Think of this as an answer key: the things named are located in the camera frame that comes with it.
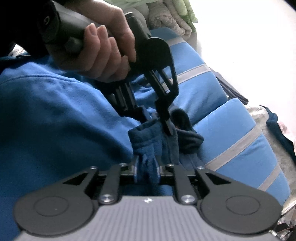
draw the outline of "ribbed gray surface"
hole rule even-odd
[[[56,238],[39,238],[23,232],[15,241],[278,241],[268,233],[235,237],[208,225],[196,209],[176,203],[171,196],[124,196],[99,209],[85,227]]]

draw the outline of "hand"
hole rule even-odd
[[[129,71],[128,61],[136,61],[136,50],[135,38],[123,11],[94,0],[71,0],[65,7],[103,25],[96,28],[92,23],[85,28],[83,49],[76,57],[68,54],[62,46],[46,45],[55,63],[63,70],[78,71],[106,83],[124,79]],[[106,27],[114,37],[108,37]]]

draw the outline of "blue cushion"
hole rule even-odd
[[[204,137],[198,155],[204,164],[223,153],[255,126],[238,99],[232,99],[201,120],[194,129]],[[277,159],[263,134],[217,172],[258,188],[277,166]],[[282,171],[267,192],[283,205],[290,188]]]
[[[154,37],[164,40],[178,37],[169,28],[155,29],[151,33]],[[198,53],[186,42],[171,46],[171,52],[177,75],[204,64]],[[171,78],[168,68],[165,69],[165,72]],[[135,97],[138,104],[144,105],[150,112],[154,112],[156,95],[144,77],[140,76],[134,80],[132,87],[136,92]],[[227,101],[222,87],[212,72],[203,73],[181,83],[179,90],[180,93],[174,104],[185,110],[193,125]]]

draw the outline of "sleeve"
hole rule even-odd
[[[5,1],[1,4],[3,14],[1,14],[1,31],[5,36],[4,41],[11,41],[22,46],[34,57],[42,57],[47,54],[47,50],[42,42],[41,35],[37,29],[37,15],[42,6],[48,0],[22,0]],[[65,4],[67,0],[56,0],[60,4]]]

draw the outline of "black strap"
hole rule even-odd
[[[276,233],[284,231],[285,229],[289,229],[289,225],[286,223],[281,223],[279,225],[276,226],[276,228],[274,229],[274,231]]]
[[[220,73],[211,69],[211,71],[216,76],[224,92],[231,98],[238,98],[244,105],[247,105],[249,100],[243,97],[231,84],[229,84]]]

